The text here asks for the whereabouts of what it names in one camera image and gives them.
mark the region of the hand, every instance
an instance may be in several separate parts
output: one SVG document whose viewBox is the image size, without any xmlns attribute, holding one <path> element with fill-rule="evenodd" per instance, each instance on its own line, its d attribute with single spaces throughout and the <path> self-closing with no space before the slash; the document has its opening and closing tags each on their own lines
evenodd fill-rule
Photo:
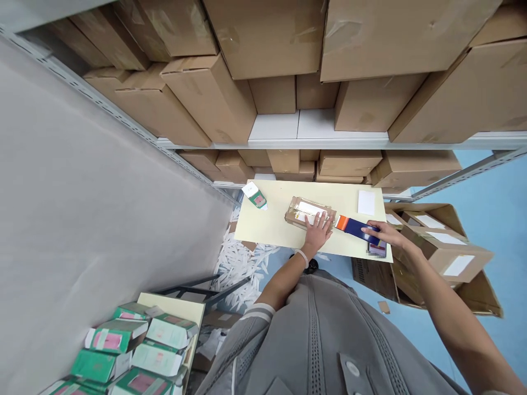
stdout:
<svg viewBox="0 0 527 395">
<path fill-rule="evenodd" d="M 326 216 L 327 213 L 324 211 L 322 213 L 322 218 L 325 218 Z M 315 215 L 315 221 L 313 222 L 313 225 L 309 223 L 309 221 L 307 220 L 307 216 L 304 218 L 304 221 L 307 226 L 306 241 L 304 243 L 304 246 L 310 248 L 314 252 L 314 254 L 322 248 L 322 246 L 326 243 L 326 241 L 328 241 L 328 239 L 333 234 L 333 232 L 329 230 L 331 224 L 333 223 L 333 215 L 330 216 L 330 218 L 326 221 L 325 224 L 322 219 L 319 221 L 319 218 L 320 213 L 317 213 Z"/>
<path fill-rule="evenodd" d="M 392 246 L 404 248 L 412 245 L 411 241 L 386 222 L 368 221 L 368 225 L 379 228 L 380 232 L 376 232 L 369 228 L 361 228 L 361 231 L 370 236 L 374 236 L 379 240 L 386 241 L 388 244 L 392 244 Z"/>
</svg>

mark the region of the open cardboard box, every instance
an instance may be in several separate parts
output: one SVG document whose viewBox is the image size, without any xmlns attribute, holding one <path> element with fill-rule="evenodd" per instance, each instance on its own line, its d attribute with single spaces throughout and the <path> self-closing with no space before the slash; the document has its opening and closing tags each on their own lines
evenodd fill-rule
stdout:
<svg viewBox="0 0 527 395">
<path fill-rule="evenodd" d="M 450 204 L 385 203 L 384 207 L 386 210 L 394 210 L 395 212 L 424 211 L 457 233 L 467 236 L 456 210 Z M 352 258 L 352 266 L 353 279 L 358 283 L 399 304 L 426 309 L 426 307 L 413 303 L 410 298 L 397 289 L 390 264 Z M 483 270 L 471 282 L 462 284 L 456 293 L 475 315 L 494 315 L 503 318 L 503 309 Z"/>
<path fill-rule="evenodd" d="M 174 299 L 167 296 L 149 294 L 146 292 L 141 292 L 137 303 L 147 307 L 158 306 L 167 314 L 172 314 L 176 317 L 195 322 L 199 328 L 201 327 L 203 314 L 205 312 L 205 305 L 203 303 Z M 196 335 L 191 339 L 187 347 L 185 359 L 183 361 L 183 365 L 187 367 L 187 373 L 183 379 L 182 395 L 184 395 L 187 391 L 190 368 L 192 367 L 192 361 L 194 360 L 194 355 L 196 353 L 198 336 L 199 335 Z"/>
</svg>

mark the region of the paper card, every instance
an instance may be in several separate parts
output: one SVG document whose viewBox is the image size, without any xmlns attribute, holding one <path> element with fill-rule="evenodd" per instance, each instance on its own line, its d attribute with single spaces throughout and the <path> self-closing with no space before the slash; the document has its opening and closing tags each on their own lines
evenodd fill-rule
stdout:
<svg viewBox="0 0 527 395">
<path fill-rule="evenodd" d="M 446 229 L 445 226 L 439 222 L 436 221 L 431 216 L 416 216 L 418 220 L 420 220 L 422 223 L 424 223 L 427 228 L 435 228 L 435 229 Z"/>
<path fill-rule="evenodd" d="M 455 238 L 454 236 L 451 236 L 447 233 L 436 233 L 436 232 L 427 232 L 430 236 L 438 239 L 439 241 L 445 243 L 445 244 L 459 244 L 459 245 L 467 245 L 467 243 L 462 242 L 460 239 Z"/>
<path fill-rule="evenodd" d="M 360 190 L 358 192 L 358 208 L 359 214 L 375 215 L 375 193 L 371 191 Z"/>
<path fill-rule="evenodd" d="M 314 205 L 310 205 L 309 203 L 306 203 L 306 202 L 298 203 L 298 209 L 297 210 L 305 212 L 305 213 L 310 214 L 312 216 L 315 216 L 317 213 L 322 214 L 325 211 L 323 208 L 320 208 L 320 207 L 317 207 L 317 206 L 314 206 Z"/>
<path fill-rule="evenodd" d="M 468 264 L 474 259 L 474 255 L 459 255 L 454 261 L 446 268 L 443 275 L 458 276 L 467 268 Z"/>
<path fill-rule="evenodd" d="M 386 214 L 386 220 L 392 225 L 402 225 L 401 221 L 395 218 L 393 214 Z"/>
</svg>

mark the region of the table surface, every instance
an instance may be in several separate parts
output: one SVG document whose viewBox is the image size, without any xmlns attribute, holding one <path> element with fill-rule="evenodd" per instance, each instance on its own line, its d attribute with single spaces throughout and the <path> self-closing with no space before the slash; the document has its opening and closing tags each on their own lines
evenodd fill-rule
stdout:
<svg viewBox="0 0 527 395">
<path fill-rule="evenodd" d="M 369 219 L 386 221 L 381 188 L 373 188 L 370 185 L 271 180 L 254 180 L 254 183 L 267 199 L 268 209 L 263 211 L 256 208 L 244 196 L 234 235 L 237 240 L 301 248 L 304 244 L 306 231 L 287 223 L 284 219 L 293 196 L 330 206 L 337 211 L 337 215 L 353 218 L 360 222 L 366 223 Z M 375 215 L 357 213 L 358 191 L 360 190 L 374 192 Z M 393 262 L 390 245 L 388 245 L 386 258 L 369 255 L 367 248 L 368 243 L 366 241 L 338 229 L 333 229 L 333 235 L 320 252 Z"/>
</svg>

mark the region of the gray shirt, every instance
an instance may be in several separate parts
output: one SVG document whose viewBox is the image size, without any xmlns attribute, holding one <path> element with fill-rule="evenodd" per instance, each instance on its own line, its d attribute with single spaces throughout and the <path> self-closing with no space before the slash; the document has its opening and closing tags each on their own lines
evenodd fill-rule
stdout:
<svg viewBox="0 0 527 395">
<path fill-rule="evenodd" d="M 276 313 L 249 308 L 197 394 L 466 394 L 386 317 L 320 272 L 302 276 Z"/>
</svg>

